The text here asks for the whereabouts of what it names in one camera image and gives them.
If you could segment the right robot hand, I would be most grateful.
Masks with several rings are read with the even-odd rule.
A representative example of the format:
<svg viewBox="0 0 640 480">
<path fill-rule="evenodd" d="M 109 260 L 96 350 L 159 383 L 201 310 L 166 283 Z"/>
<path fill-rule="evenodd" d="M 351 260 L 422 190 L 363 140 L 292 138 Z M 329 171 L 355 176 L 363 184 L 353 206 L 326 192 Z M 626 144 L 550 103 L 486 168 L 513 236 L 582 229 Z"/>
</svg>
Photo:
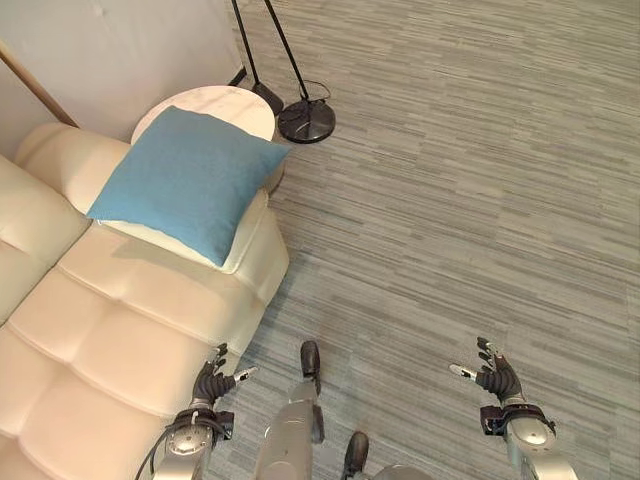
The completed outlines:
<svg viewBox="0 0 640 480">
<path fill-rule="evenodd" d="M 519 377 L 500 349 L 484 337 L 477 338 L 477 347 L 478 356 L 485 362 L 479 371 L 460 364 L 450 364 L 449 371 L 495 395 L 502 405 L 523 403 L 525 399 Z"/>
</svg>

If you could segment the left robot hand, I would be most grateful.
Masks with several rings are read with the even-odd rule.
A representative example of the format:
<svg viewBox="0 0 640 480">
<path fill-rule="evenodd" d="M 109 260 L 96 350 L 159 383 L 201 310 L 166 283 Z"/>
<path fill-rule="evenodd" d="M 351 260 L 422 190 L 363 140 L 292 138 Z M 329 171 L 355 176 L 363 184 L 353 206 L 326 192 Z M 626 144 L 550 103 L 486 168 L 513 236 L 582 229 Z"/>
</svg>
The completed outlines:
<svg viewBox="0 0 640 480">
<path fill-rule="evenodd" d="M 227 344 L 219 344 L 214 348 L 214 357 L 204 363 L 193 385 L 190 408 L 213 409 L 219 398 L 257 373 L 258 368 L 252 366 L 232 375 L 225 375 L 221 368 L 226 364 L 227 352 Z"/>
</svg>

